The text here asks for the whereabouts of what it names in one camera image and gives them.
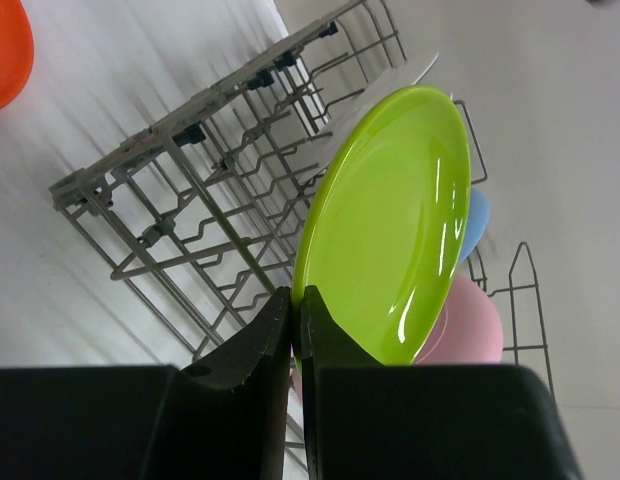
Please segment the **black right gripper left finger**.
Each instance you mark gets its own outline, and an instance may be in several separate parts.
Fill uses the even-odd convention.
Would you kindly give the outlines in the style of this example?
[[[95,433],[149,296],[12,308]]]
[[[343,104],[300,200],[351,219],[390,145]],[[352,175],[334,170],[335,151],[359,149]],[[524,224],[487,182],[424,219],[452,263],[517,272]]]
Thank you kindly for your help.
[[[291,294],[185,368],[0,369],[0,479],[279,479]]]

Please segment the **green plate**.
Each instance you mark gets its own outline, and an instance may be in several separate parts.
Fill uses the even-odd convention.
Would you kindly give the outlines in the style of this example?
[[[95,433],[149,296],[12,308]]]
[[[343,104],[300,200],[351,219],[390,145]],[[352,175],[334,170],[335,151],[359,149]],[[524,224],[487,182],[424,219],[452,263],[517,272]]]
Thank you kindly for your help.
[[[408,365],[434,328],[467,230],[469,140],[441,90],[403,87],[333,157],[305,221],[292,301],[316,288],[332,319],[384,365]]]

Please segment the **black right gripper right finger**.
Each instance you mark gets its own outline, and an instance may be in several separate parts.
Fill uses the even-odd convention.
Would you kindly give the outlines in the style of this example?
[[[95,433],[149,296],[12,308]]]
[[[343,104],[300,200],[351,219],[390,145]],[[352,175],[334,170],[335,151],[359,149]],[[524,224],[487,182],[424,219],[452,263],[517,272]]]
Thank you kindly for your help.
[[[530,369],[384,366],[318,288],[300,304],[305,449],[313,479],[579,479],[548,388]]]

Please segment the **orange plate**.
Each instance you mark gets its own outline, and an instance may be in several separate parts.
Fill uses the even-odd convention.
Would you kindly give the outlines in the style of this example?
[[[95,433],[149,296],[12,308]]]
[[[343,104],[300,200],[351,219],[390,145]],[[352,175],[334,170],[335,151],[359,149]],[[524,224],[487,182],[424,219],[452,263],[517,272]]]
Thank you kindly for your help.
[[[19,0],[0,0],[0,110],[27,84],[34,64],[34,39]]]

